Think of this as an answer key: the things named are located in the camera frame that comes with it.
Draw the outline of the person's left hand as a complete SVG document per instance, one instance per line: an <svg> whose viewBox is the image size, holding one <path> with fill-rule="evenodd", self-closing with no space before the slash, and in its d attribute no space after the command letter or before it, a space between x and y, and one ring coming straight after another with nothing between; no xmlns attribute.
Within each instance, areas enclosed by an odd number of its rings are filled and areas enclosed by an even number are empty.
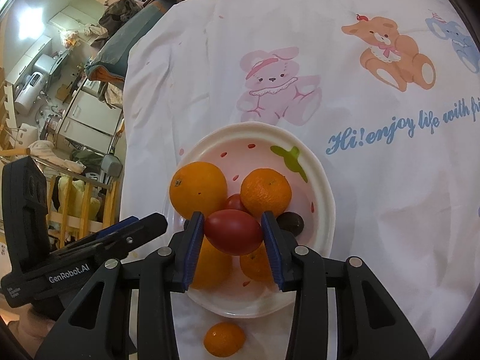
<svg viewBox="0 0 480 360"><path fill-rule="evenodd" d="M20 310L19 319L10 321L7 327L26 352L34 358L54 325L54 320L39 314L28 305Z"/></svg>

